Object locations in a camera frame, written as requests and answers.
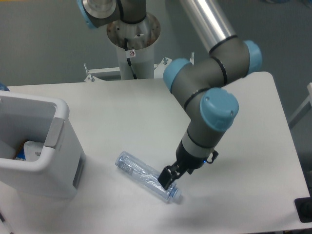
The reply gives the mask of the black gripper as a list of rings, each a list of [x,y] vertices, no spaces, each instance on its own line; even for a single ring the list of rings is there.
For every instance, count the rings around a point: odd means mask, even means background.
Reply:
[[[202,167],[205,163],[212,164],[217,156],[218,152],[213,150],[204,157],[195,157],[188,153],[180,142],[176,150],[174,166],[166,166],[157,180],[164,190],[168,190],[170,185],[179,178],[179,175],[183,175],[185,172],[191,175],[195,169]]]

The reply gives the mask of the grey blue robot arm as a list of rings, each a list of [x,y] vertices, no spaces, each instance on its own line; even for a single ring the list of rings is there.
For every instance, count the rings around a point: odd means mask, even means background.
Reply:
[[[183,0],[182,7],[195,27],[209,57],[193,64],[173,60],[163,80],[190,118],[176,150],[176,161],[158,177],[164,189],[184,173],[213,163],[215,146],[231,127],[239,105],[224,86],[260,69],[262,54],[252,41],[240,40],[215,0]],[[144,0],[79,0],[78,7],[90,28],[107,27],[119,53],[122,79],[154,77],[154,61],[145,55],[160,34],[158,20]]]

